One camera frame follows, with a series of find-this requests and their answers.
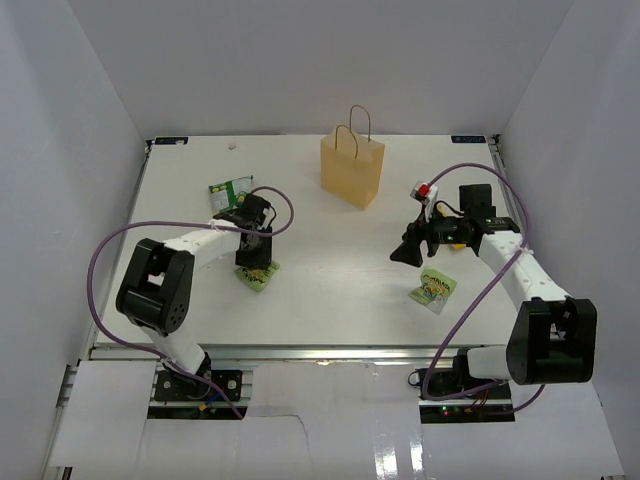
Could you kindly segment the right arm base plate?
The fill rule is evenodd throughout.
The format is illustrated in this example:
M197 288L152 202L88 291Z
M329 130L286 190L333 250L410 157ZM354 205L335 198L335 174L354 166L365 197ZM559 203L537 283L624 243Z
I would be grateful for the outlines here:
M472 424L493 422L514 422L515 414L511 389L508 384L466 394L460 398L432 401L421 392L426 368L413 370L407 383L419 395L420 420L423 425ZM467 385L461 384L452 369L437 370L430 380L428 392L431 396L442 397L459 394L463 390L488 383L488 380L471 379Z

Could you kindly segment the green candy packet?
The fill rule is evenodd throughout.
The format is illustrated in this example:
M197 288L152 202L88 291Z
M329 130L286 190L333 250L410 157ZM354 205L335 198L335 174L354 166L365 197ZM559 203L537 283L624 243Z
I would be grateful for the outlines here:
M273 261L265 268L240 267L235 270L237 279L250 290L260 293L269 284L273 275L280 269L280 264Z
M457 287L457 281L435 268L426 266L420 275L421 284L414 288L409 297L439 315Z

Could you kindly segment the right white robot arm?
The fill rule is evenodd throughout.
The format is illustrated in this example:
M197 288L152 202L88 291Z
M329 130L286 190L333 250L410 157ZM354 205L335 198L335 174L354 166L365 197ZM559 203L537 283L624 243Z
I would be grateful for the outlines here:
M417 183L411 196L421 204L391 260L419 267L441 245L470 248L496 275L517 316L504 345L461 349L453 361L451 384L472 399L489 383L518 385L584 383L593 375L597 310L588 299L558 286L524 244L518 225L499 217L488 184L459 189L460 212L438 211L438 190Z

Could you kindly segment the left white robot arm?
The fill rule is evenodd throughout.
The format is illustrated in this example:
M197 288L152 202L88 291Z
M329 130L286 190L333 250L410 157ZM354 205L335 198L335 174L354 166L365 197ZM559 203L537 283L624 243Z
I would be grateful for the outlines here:
M116 310L151 339L188 398L205 396L212 378L209 357L184 326L194 273L231 253L237 267L268 267L271 210L267 200L248 194L241 206L215 215L206 229L164 242L145 238L133 251L116 296Z

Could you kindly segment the green white snack packet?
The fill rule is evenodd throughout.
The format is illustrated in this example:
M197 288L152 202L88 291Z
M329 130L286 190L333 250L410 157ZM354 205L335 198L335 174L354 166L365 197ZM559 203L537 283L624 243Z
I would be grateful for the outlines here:
M209 199L213 214L228 212L242 205L253 188L252 175L238 177L222 183L209 185Z

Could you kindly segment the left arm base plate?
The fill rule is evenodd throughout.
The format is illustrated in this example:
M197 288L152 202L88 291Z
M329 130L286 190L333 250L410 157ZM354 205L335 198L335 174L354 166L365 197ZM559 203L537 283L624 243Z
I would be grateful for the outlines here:
M241 400L244 380L241 370L212 370L206 377L224 392L230 402L237 403ZM236 417L229 408L229 403L215 388L200 381L182 378L169 370L157 373L151 399L162 407L184 404L188 410L194 408L198 414L229 413L232 418Z

